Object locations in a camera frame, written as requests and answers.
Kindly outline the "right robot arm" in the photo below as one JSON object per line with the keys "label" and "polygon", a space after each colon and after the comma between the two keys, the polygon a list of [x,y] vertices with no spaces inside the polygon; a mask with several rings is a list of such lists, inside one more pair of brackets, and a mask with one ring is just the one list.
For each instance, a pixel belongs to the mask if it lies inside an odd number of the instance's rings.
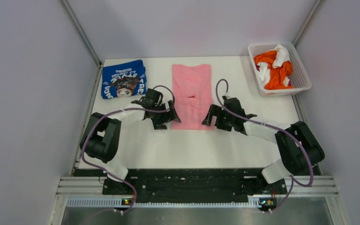
{"label": "right robot arm", "polygon": [[225,97],[222,106],[211,105],[202,125],[210,126],[213,120],[217,129],[235,130],[277,145],[280,159],[262,169],[256,177],[256,187],[262,193],[269,193],[283,178],[311,172],[312,167],[325,158],[322,147],[305,122],[277,123],[246,114],[235,97]]}

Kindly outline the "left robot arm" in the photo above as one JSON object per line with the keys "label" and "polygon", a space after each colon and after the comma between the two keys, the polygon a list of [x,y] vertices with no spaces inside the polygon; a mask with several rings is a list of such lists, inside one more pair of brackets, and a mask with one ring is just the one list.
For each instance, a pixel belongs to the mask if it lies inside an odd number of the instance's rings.
{"label": "left robot arm", "polygon": [[147,89],[146,95],[119,110],[101,114],[93,113],[80,140],[81,158],[87,165],[102,170],[114,181],[121,194],[130,190],[136,193],[128,169],[120,162],[117,152],[121,130],[134,123],[150,119],[154,130],[166,130],[169,122],[181,122],[175,110],[175,96],[163,102],[163,93],[156,88]]}

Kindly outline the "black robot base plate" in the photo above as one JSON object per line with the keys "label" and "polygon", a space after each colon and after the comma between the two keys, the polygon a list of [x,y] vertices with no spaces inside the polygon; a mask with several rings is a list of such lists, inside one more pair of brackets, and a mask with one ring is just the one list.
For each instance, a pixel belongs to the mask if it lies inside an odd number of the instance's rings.
{"label": "black robot base plate", "polygon": [[263,210],[277,206],[276,197],[287,194],[285,180],[268,184],[261,168],[233,169],[130,169],[126,183],[107,178],[103,195],[136,194],[136,203],[247,203],[263,195]]}

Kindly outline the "pink t-shirt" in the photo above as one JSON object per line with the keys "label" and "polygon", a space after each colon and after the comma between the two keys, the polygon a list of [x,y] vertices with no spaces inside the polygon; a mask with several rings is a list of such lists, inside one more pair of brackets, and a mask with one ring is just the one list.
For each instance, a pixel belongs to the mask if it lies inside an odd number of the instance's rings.
{"label": "pink t-shirt", "polygon": [[181,122],[172,122],[172,130],[207,130],[213,126],[202,125],[213,104],[211,65],[172,65],[172,91],[175,109]]}

